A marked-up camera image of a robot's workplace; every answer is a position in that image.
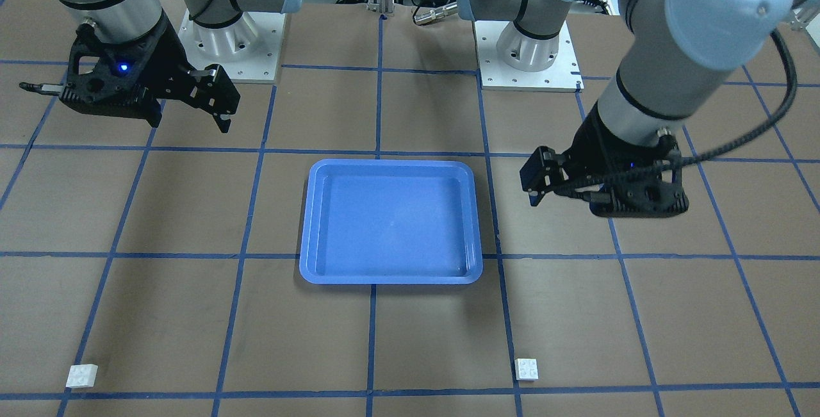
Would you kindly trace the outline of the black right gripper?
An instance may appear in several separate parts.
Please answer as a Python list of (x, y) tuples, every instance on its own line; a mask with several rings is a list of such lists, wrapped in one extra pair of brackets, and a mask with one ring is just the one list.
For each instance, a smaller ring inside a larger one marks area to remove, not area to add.
[[(20, 89), (56, 96), (78, 113), (140, 119), (153, 128), (162, 118), (158, 100), (177, 100), (204, 110), (220, 132), (229, 132), (240, 93), (223, 66), (197, 70), (188, 63), (165, 12), (145, 35), (123, 44), (103, 43), (100, 30), (90, 17), (77, 26), (64, 84), (20, 82)], [(203, 98), (197, 96), (202, 78)]]

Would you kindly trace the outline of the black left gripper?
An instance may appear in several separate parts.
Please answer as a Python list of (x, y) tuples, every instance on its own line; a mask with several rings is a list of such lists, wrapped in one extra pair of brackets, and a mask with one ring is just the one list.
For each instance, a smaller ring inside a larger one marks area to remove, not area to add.
[(536, 207), (550, 192), (589, 203), (603, 218), (671, 218), (689, 209), (682, 169), (665, 181), (660, 168), (682, 158), (676, 137), (662, 129), (653, 147), (624, 142), (594, 106), (569, 149), (539, 146), (520, 169), (521, 189)]

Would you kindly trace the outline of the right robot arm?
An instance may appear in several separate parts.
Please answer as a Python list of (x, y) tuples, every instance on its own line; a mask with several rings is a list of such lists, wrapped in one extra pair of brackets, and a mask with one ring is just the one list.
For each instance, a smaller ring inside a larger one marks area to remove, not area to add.
[(229, 131), (240, 93), (225, 64), (261, 47), (252, 12), (297, 12), (302, 0), (184, 0), (194, 43), (208, 58), (197, 69), (159, 0), (59, 0), (78, 20), (63, 85), (21, 82), (85, 115), (138, 119), (158, 127), (160, 99), (178, 100)]

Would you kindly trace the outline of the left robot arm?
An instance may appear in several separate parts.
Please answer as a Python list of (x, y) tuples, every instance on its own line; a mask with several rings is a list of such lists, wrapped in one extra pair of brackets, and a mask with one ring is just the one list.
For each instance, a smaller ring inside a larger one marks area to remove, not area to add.
[[(682, 169), (734, 151), (769, 130), (796, 98), (794, 59), (777, 26), (812, 0), (618, 0), (634, 41), (563, 152), (541, 146), (520, 169), (537, 206), (548, 194), (589, 204), (594, 215), (667, 218), (688, 210)], [(500, 20), (509, 66), (535, 72), (553, 61), (574, 0), (457, 0), (463, 19)], [(677, 131), (770, 38), (787, 93), (770, 119), (711, 151), (680, 154)]]

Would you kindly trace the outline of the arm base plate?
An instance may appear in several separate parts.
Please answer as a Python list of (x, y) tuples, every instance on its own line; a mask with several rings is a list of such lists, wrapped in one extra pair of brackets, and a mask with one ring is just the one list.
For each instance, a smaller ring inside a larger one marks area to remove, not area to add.
[(475, 21), (484, 90), (574, 92), (584, 87), (568, 24), (548, 40), (522, 34), (512, 21)]
[(208, 29), (184, 18), (178, 35), (196, 69), (219, 64), (234, 83), (275, 84), (287, 20), (284, 13), (244, 12), (233, 25)]

